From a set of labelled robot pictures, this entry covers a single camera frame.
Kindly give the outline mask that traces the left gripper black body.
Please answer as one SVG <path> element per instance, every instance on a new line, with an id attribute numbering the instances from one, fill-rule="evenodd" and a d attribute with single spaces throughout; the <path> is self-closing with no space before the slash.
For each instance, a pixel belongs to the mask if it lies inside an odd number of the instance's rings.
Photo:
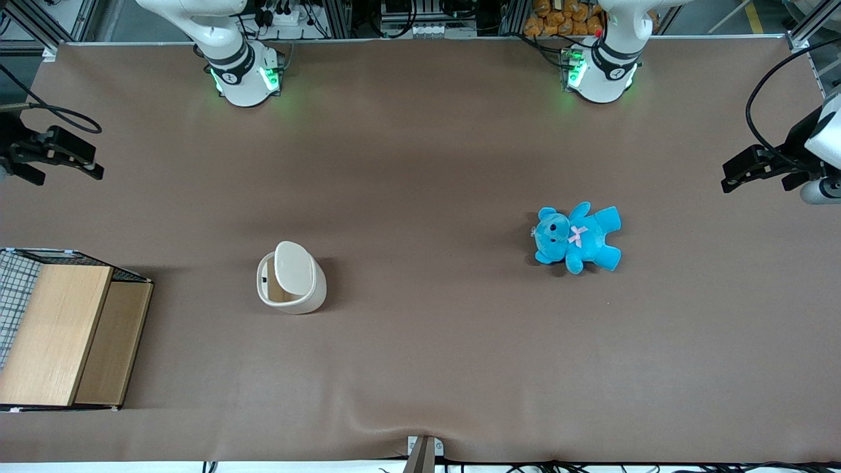
<path id="1" fill-rule="evenodd" d="M 819 106 L 808 116 L 793 125 L 782 145 L 783 152 L 794 161 L 803 173 L 823 175 L 823 141 L 825 141 L 826 120 Z"/>

